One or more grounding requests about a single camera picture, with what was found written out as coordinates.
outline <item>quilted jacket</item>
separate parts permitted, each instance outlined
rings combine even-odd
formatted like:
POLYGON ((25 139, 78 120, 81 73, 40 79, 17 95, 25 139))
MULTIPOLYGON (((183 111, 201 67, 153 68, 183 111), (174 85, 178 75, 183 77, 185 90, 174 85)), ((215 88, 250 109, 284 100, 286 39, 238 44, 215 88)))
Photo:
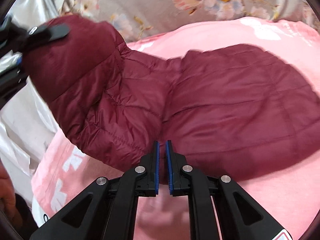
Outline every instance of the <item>quilted jacket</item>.
MULTIPOLYGON (((84 153, 126 171, 154 140, 205 174, 248 179, 320 148, 320 100, 290 65, 240 44, 163 60, 107 22, 67 16, 64 39, 23 55, 39 94, 84 153)), ((164 147, 161 148, 164 176, 164 147)))

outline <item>jacket sleeve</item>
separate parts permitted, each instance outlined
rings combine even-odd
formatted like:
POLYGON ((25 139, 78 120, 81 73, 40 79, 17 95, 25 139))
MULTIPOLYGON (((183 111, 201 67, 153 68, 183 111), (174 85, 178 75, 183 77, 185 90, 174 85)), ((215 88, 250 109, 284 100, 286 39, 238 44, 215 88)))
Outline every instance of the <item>jacket sleeve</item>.
POLYGON ((66 137, 121 171, 137 164, 160 133, 180 59, 130 50, 108 23, 57 18, 66 38, 23 55, 22 64, 66 137))

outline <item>triangular cutout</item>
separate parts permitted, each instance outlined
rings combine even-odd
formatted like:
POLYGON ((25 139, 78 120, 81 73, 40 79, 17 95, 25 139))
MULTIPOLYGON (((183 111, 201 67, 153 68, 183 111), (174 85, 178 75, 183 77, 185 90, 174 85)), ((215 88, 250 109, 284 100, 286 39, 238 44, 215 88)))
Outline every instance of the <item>triangular cutout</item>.
POLYGON ((242 220, 246 226, 252 225, 262 220, 262 215, 258 213, 238 192, 234 192, 233 196, 241 213, 242 220))
POLYGON ((79 228, 84 218, 84 215, 89 208, 92 197, 92 194, 87 195, 67 215, 65 215, 62 218, 62 222, 70 226, 73 226, 74 228, 79 228))

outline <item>pink fabric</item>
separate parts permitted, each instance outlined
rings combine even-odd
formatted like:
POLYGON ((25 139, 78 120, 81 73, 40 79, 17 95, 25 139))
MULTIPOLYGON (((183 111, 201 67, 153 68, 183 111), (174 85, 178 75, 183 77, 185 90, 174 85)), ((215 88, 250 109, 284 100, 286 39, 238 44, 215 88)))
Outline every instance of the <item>pink fabric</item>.
MULTIPOLYGON (((320 92, 320 36, 303 23, 272 23, 252 17, 196 23, 129 46, 170 58, 190 49, 205 51, 239 43, 260 46, 296 66, 320 92)), ((320 151, 295 166, 240 185, 296 240, 320 209, 319 166, 320 151)), ((36 200, 51 217, 97 177, 111 179, 120 175, 81 153, 59 131, 32 179, 32 187, 36 200)), ((168 235, 172 239, 189 239, 188 203, 185 197, 170 197, 167 186, 161 186, 156 198, 140 198, 134 239, 162 240, 168 235)))

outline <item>white and red sticker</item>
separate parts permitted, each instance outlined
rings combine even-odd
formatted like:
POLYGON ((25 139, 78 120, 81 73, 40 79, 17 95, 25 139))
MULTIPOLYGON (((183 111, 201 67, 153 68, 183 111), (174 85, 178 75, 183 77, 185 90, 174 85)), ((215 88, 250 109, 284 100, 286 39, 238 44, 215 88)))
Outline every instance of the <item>white and red sticker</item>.
POLYGON ((272 240, 292 240, 291 236, 287 232, 287 230, 283 229, 276 237, 272 240))

